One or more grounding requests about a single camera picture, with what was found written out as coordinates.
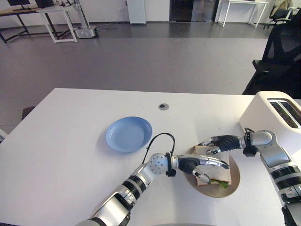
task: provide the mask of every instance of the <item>silver robot arm segment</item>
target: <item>silver robot arm segment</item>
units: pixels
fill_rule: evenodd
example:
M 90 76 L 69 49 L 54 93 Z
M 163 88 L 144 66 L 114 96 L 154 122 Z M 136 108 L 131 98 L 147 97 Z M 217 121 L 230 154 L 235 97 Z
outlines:
M 76 226 L 125 226 L 130 221 L 130 210 L 138 198 L 160 174 L 175 176 L 175 169 L 179 168 L 210 183 L 210 178 L 196 168 L 198 165 L 229 168 L 227 163 L 205 155 L 153 154 L 147 163 L 140 165 L 112 194 L 97 205 L 89 220 L 84 220 Z
M 209 150 L 208 154 L 239 148 L 243 149 L 246 156 L 255 156 L 259 152 L 285 203 L 282 211 L 286 225 L 301 225 L 301 172 L 290 154 L 277 143 L 277 137 L 272 131 L 249 131 L 242 137 L 212 137 L 201 144 L 217 146 Z

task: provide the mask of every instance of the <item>toaster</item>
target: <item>toaster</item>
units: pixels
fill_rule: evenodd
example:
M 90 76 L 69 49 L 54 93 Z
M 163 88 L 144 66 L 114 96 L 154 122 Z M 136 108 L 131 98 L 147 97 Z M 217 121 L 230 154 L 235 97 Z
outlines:
M 243 130 L 273 131 L 278 143 L 290 154 L 301 150 L 301 107 L 286 93 L 258 92 L 240 117 L 239 124 Z

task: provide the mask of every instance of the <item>plastic plate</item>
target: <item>plastic plate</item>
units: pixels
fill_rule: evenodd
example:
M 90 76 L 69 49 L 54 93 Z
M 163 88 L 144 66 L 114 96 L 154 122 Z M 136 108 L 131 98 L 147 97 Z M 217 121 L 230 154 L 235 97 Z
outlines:
M 106 141 L 110 148 L 119 152 L 134 152 L 150 140 L 152 128 L 140 117 L 126 117 L 114 122 L 107 130 Z

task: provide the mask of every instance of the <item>chair armrest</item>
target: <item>chair armrest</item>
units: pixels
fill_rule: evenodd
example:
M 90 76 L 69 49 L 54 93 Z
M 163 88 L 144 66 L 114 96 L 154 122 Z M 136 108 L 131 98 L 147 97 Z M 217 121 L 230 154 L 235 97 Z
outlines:
M 290 22 L 290 19 L 285 19 L 285 18 L 280 18 L 280 19 L 276 19 L 274 20 L 274 22 Z
M 257 72 L 266 73 L 266 74 L 269 73 L 269 65 L 270 64 L 262 62 L 261 60 L 254 60 L 254 61 L 252 61 L 252 64 Z

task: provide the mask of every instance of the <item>cable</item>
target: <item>cable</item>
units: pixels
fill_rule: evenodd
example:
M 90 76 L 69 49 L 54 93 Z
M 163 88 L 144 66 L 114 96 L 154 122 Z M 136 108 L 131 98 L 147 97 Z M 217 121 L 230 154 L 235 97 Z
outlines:
M 169 135 L 169 136 L 171 137 L 171 139 L 173 140 L 174 145 L 175 145 L 175 138 L 174 138 L 174 136 L 171 135 L 170 133 L 160 133 L 160 134 L 156 135 L 156 136 L 150 141 L 150 144 L 149 144 L 148 147 L 146 148 L 146 153 L 145 153 L 144 159 L 143 159 L 143 161 L 142 161 L 142 164 L 144 164 L 145 158 L 146 158 L 146 156 L 147 156 L 147 153 L 148 153 L 149 150 L 150 150 L 150 147 L 151 147 L 152 142 L 153 142 L 158 136 L 160 136 L 160 135 L 162 135 L 162 134 Z M 173 148 L 171 149 L 170 156 L 173 156 L 173 153 L 174 153 L 174 145 L 173 145 Z
M 253 133 L 255 132 L 254 130 L 252 130 L 252 129 L 248 128 L 248 127 L 245 128 L 245 131 L 246 131 L 246 132 L 249 131 L 249 132 L 253 132 Z

